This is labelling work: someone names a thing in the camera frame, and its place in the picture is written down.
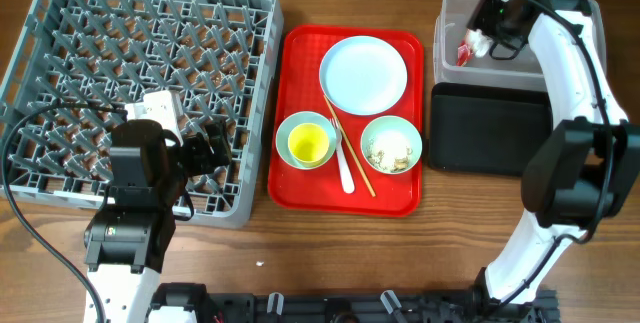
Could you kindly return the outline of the white napkin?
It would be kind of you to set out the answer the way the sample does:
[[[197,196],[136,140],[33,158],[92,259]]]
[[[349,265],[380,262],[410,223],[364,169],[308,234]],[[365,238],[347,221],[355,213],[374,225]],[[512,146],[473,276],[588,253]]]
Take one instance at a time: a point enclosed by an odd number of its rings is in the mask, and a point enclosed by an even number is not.
[[[493,40],[485,36],[481,30],[468,29],[464,43],[475,57],[482,58],[489,52]]]

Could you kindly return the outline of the light blue small bowl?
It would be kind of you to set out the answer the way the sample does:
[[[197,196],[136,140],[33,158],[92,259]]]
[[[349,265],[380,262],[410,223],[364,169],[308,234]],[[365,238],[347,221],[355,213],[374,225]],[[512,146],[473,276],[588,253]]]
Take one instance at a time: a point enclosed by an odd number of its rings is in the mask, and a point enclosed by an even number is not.
[[[306,168],[303,167],[300,163],[298,163],[293,155],[290,153],[288,146],[287,146],[287,140],[288,140],[288,136],[289,133],[292,131],[292,129],[294,127],[296,127],[299,124],[303,124],[303,123],[315,123],[320,125],[328,134],[329,136],[329,140],[330,140],[330,146],[329,146],[329,151],[327,152],[327,154],[325,155],[324,159],[321,161],[321,163],[316,166],[316,167],[311,167],[311,168]],[[276,150],[278,152],[278,154],[280,155],[280,157],[290,166],[296,168],[296,169],[301,169],[301,170],[311,170],[311,169],[315,169],[319,166],[322,166],[323,164],[325,164],[333,155],[333,153],[335,152],[336,149],[336,134],[335,134],[335,130],[333,129],[330,121],[323,115],[316,113],[316,112],[312,112],[312,111],[301,111],[301,112],[297,112],[294,113],[292,115],[290,115],[289,117],[287,117],[279,126],[277,132],[276,132]]]

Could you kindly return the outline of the yellow plastic cup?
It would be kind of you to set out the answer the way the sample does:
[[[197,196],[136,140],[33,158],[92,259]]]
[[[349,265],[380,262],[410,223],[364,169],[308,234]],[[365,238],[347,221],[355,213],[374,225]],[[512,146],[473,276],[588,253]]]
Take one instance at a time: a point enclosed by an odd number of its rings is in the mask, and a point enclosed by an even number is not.
[[[303,123],[289,133],[287,146],[294,159],[303,167],[318,166],[329,151],[330,140],[318,124]]]

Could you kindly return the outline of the green bowl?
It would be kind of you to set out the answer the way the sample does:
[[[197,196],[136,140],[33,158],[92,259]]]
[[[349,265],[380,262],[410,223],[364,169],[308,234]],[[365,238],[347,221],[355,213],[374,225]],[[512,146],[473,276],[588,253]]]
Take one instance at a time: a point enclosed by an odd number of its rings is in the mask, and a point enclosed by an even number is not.
[[[405,171],[398,172],[398,173],[383,173],[379,170],[376,170],[368,162],[366,158],[366,151],[367,151],[367,147],[370,139],[373,138],[375,135],[388,130],[397,131],[403,134],[409,141],[410,146],[413,150],[410,156],[409,168]],[[391,174],[391,175],[397,175],[397,174],[408,172],[414,166],[416,166],[419,160],[421,159],[422,148],[423,148],[422,138],[418,129],[408,120],[401,118],[399,116],[392,116],[392,115],[381,116],[372,120],[362,132],[360,145],[361,145],[361,151],[364,155],[364,158],[374,170],[381,172],[383,174]]]

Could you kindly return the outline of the rice and food scraps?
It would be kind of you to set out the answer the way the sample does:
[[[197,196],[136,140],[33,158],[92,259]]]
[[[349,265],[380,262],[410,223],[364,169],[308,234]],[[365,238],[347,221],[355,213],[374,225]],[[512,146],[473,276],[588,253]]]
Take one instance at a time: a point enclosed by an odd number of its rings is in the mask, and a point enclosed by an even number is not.
[[[413,150],[407,138],[397,131],[383,131],[370,139],[366,158],[383,173],[405,171],[410,165]]]

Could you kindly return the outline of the red snack wrapper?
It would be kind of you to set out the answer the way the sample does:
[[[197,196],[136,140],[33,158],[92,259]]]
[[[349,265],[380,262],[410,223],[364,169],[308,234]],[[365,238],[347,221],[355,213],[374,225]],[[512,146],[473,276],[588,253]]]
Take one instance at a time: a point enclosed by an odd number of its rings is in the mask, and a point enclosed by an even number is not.
[[[461,43],[457,48],[457,61],[458,67],[465,66],[473,58],[473,50],[467,43]]]

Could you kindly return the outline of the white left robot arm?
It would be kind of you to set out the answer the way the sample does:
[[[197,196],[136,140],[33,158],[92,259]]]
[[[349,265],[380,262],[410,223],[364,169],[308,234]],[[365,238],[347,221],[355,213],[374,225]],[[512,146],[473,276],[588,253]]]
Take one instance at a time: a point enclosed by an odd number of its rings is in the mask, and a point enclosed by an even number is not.
[[[87,322],[220,322],[203,284],[162,283],[165,253],[179,222],[178,199],[192,203],[190,178],[231,161],[222,121],[179,138],[160,123],[131,120],[112,133],[114,178],[86,231],[92,292]]]

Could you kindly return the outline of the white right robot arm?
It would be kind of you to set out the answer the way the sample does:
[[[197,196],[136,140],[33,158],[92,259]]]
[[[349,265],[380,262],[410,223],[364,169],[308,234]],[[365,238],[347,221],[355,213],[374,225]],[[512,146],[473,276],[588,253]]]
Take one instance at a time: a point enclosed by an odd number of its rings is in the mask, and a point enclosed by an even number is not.
[[[639,175],[639,128],[607,82],[589,0],[481,0],[468,27],[514,52],[531,49],[553,123],[522,175],[523,215],[479,276],[489,316],[532,302],[566,248],[618,214]]]

